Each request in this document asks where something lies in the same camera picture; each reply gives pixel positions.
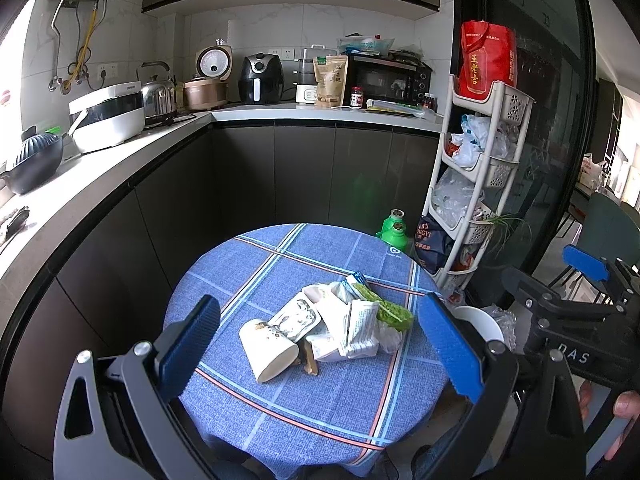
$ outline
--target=silver bolt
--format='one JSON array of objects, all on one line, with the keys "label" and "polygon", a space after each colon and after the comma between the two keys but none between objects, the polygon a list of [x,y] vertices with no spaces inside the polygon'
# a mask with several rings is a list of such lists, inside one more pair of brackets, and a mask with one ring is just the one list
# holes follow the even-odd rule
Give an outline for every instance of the silver bolt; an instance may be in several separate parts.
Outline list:
[{"label": "silver bolt", "polygon": [[562,352],[559,351],[557,348],[553,348],[552,350],[549,351],[549,357],[551,357],[551,360],[555,361],[556,363],[564,359]]},{"label": "silver bolt", "polygon": [[78,354],[78,362],[83,365],[85,362],[87,362],[89,359],[91,359],[91,352],[89,350],[82,350],[79,354]]},{"label": "silver bolt", "polygon": [[494,339],[493,341],[489,341],[487,343],[487,346],[489,347],[489,352],[496,355],[500,355],[504,353],[504,350],[506,348],[504,346],[504,343],[498,341],[497,339]]},{"label": "silver bolt", "polygon": [[133,353],[137,356],[147,355],[151,350],[151,343],[149,341],[141,341],[133,347]]}]

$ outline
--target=oven door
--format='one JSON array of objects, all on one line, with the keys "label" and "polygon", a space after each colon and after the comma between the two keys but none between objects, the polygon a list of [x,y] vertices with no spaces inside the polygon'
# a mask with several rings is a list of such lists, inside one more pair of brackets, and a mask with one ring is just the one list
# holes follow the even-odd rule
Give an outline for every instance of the oven door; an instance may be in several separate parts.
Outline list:
[{"label": "oven door", "polygon": [[416,67],[365,56],[352,56],[348,66],[348,86],[344,103],[348,104],[351,88],[359,86],[364,99],[382,99],[410,104],[413,99]]}]

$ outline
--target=plaid tablecloth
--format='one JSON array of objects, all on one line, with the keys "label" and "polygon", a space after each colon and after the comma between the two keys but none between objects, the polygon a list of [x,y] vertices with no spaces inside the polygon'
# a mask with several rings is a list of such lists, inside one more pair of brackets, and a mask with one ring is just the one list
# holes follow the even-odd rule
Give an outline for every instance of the plaid tablecloth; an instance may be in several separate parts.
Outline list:
[{"label": "plaid tablecloth", "polygon": [[180,400],[205,441],[222,438],[268,466],[279,480],[302,465],[338,463],[366,476],[376,456],[429,415],[447,375],[416,321],[393,355],[291,367],[258,384],[238,336],[269,319],[300,289],[359,270],[382,298],[416,312],[436,290],[409,257],[349,229],[268,227],[204,254],[180,280],[164,325],[184,319],[203,294],[218,299],[220,328]]}]

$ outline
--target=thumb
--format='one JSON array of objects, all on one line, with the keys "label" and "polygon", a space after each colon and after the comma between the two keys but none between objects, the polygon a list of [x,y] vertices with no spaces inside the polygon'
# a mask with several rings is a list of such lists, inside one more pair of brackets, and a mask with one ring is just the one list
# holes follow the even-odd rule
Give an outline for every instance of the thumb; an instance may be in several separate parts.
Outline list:
[{"label": "thumb", "polygon": [[636,420],[640,415],[640,395],[637,392],[620,394],[613,407],[613,414],[621,418]]}]

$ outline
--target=storage rack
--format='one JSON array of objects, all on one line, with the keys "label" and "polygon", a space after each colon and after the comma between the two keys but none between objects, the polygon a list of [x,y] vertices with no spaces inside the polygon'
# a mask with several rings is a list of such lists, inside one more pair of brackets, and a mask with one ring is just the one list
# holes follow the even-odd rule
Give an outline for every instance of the storage rack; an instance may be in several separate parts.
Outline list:
[{"label": "storage rack", "polygon": [[[502,214],[504,205],[509,197],[509,193],[511,192],[511,186],[513,185],[518,164],[520,163],[520,155],[522,154],[522,149],[524,147],[524,140],[527,135],[529,118],[531,116],[531,107],[533,106],[534,100],[525,93],[501,81],[495,81],[492,83],[489,95],[484,101],[476,101],[462,97],[457,93],[457,88],[458,78],[453,75],[449,75],[449,88],[447,89],[447,100],[445,104],[444,118],[442,120],[442,130],[438,141],[438,152],[433,166],[433,172],[431,173],[431,181],[427,192],[427,199],[425,200],[424,208],[422,209],[422,214],[430,214],[454,240],[454,245],[449,257],[447,258],[446,264],[440,268],[436,274],[432,275],[436,284],[440,288],[447,285],[447,288],[453,286],[464,289],[474,272],[478,269],[478,264],[489,245],[489,241],[494,230],[494,224],[485,219],[491,216],[500,216]],[[450,138],[449,120],[451,117],[452,105],[457,105],[465,108],[466,110],[471,110],[478,114],[491,117],[489,134],[484,148],[484,153],[480,153],[478,161],[472,168],[467,169],[460,167],[445,152],[446,145]],[[513,160],[503,160],[489,155],[494,145],[495,134],[500,121],[520,127],[518,143]],[[464,218],[458,220],[456,225],[453,227],[449,226],[440,217],[440,215],[436,213],[435,208],[431,203],[433,187],[436,185],[440,166],[443,162],[459,174],[468,178],[471,182],[475,183],[473,195],[466,209],[466,215]],[[500,196],[500,200],[495,211],[492,211],[483,203],[480,203],[483,219],[475,221],[472,220],[472,216],[483,188],[502,189],[502,195]],[[481,245],[469,269],[460,271],[451,270],[451,267],[456,261],[463,244]]]}]

